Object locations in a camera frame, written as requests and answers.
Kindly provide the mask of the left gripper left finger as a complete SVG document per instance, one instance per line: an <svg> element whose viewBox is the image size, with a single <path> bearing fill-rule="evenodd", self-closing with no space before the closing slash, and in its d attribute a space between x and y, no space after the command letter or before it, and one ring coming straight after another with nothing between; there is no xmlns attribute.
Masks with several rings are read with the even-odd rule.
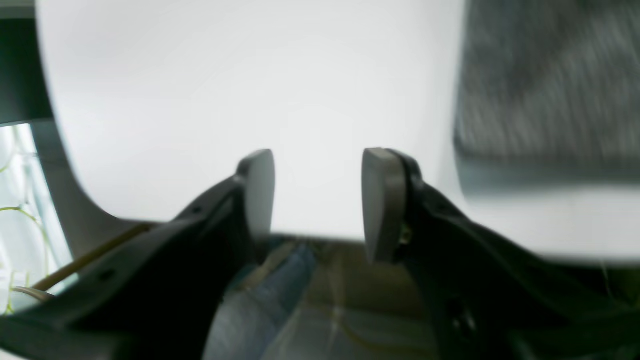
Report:
<svg viewBox="0 0 640 360"><path fill-rule="evenodd" d="M201 359L226 289L266 258L274 194L274 153L250 153L172 221L3 317L1 349L28 360Z"/></svg>

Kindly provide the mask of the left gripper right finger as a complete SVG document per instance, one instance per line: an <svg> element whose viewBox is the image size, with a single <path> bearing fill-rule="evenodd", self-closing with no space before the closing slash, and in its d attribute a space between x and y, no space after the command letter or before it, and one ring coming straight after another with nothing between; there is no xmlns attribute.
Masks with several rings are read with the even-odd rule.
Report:
<svg viewBox="0 0 640 360"><path fill-rule="evenodd" d="M562 264L470 219L390 148L362 153L366 257L401 265L442 360L637 360L639 306L602 268Z"/></svg>

